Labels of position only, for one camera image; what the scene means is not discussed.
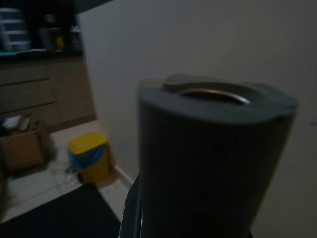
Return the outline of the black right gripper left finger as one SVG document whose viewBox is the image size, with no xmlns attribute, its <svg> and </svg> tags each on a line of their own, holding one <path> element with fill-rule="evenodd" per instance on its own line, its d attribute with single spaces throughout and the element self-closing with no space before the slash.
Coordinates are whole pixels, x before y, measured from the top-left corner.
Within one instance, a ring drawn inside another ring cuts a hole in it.
<svg viewBox="0 0 317 238">
<path fill-rule="evenodd" d="M 119 237 L 144 238 L 143 206 L 140 176 L 137 176 L 125 199 Z"/>
</svg>

